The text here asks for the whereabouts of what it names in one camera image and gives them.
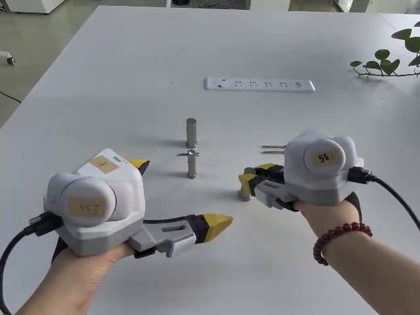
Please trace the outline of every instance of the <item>metal peg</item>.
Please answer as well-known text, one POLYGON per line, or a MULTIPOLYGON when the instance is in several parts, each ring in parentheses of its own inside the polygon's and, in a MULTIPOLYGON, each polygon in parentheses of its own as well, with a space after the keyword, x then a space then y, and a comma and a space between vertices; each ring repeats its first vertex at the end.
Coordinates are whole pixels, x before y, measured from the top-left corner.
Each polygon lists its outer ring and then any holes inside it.
POLYGON ((188 178, 194 179, 197 177, 196 157, 200 156, 199 152, 188 150, 187 153, 180 153, 178 156, 186 156, 188 158, 188 178))
POLYGON ((194 149, 197 146, 197 121, 194 118, 188 118, 186 120, 186 147, 194 149))
POLYGON ((262 151, 262 154, 284 154, 284 151, 262 151))
MULTIPOLYGON (((255 169, 253 167, 247 167, 243 170, 244 174, 255 174, 255 169)), ((247 189, 241 185, 241 189, 238 192, 238 197, 240 201, 247 202, 253 198, 253 196, 247 191, 247 189)))
POLYGON ((286 149, 286 146, 261 146, 263 149, 286 149))

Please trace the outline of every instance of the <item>human hand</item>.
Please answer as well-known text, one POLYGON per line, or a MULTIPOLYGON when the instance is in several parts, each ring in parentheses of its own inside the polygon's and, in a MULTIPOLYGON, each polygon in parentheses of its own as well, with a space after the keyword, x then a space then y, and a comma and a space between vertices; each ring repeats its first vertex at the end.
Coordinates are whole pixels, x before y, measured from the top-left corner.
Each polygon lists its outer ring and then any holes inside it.
POLYGON ((357 208, 346 200, 334 206, 312 205, 303 201, 297 201, 293 206, 302 213, 319 238, 344 223, 360 222, 357 208))
POLYGON ((112 265, 133 253, 126 244, 107 253, 86 257, 78 257, 71 249, 65 249, 16 315, 87 314, 99 285, 112 265))

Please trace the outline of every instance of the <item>plant leaf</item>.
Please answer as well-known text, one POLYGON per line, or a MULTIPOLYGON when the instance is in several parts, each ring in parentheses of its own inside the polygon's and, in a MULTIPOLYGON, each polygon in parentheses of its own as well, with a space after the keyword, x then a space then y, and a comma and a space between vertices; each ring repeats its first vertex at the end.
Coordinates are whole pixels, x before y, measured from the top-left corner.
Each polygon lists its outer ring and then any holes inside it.
POLYGON ((412 53, 420 52, 420 37, 410 37, 406 39, 406 48, 412 53))
POLYGON ((388 49, 379 49, 377 52, 375 52, 376 59, 384 60, 389 57, 389 50, 388 49))
POLYGON ((411 28, 406 28, 404 30, 400 30, 396 33, 393 33, 391 35, 392 38, 395 39, 402 39, 403 41, 405 41, 406 39, 409 39, 411 36, 411 28))
POLYGON ((359 60, 355 60, 355 61, 352 61, 351 63, 350 63, 350 65, 352 66, 352 67, 357 67, 357 66, 360 66, 362 64, 362 62, 361 61, 359 61, 359 60))
POLYGON ((396 59, 393 62, 382 62, 382 70, 387 74, 391 75, 400 65, 400 59, 396 59))
POLYGON ((376 61, 368 61, 365 68, 380 70, 381 66, 376 61))
POLYGON ((409 64, 408 66, 418 66, 420 65, 420 56, 415 57, 409 64))

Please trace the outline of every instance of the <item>plant stem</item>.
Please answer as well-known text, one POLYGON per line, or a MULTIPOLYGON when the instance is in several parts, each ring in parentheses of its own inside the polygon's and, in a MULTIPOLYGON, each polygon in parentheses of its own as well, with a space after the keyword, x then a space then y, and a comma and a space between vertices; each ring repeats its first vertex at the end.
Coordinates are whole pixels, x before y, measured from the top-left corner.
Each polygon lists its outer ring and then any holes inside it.
POLYGON ((358 75, 362 76, 362 75, 369 75, 372 77, 411 77, 413 75, 419 75, 420 73, 407 73, 407 74, 396 74, 394 72, 394 74, 390 74, 390 75, 381 75, 381 74, 372 74, 370 72, 366 72, 366 73, 360 73, 359 71, 357 71, 356 69, 354 69, 354 72, 356 72, 358 75))

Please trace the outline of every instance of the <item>paper label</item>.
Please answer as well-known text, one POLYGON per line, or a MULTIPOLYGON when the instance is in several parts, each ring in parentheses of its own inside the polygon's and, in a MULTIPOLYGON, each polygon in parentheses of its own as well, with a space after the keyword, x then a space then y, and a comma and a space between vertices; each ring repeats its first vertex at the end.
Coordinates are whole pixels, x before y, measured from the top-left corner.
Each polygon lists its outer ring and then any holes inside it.
POLYGON ((104 174, 108 174, 118 168, 118 165, 111 162, 104 156, 96 156, 89 161, 90 164, 97 167, 104 174))
POLYGON ((72 196, 67 198, 67 213, 72 217, 104 218, 106 202, 100 197, 72 196))
POLYGON ((315 166, 326 167, 341 163, 341 155, 335 150, 326 150, 312 155, 312 162, 315 166))

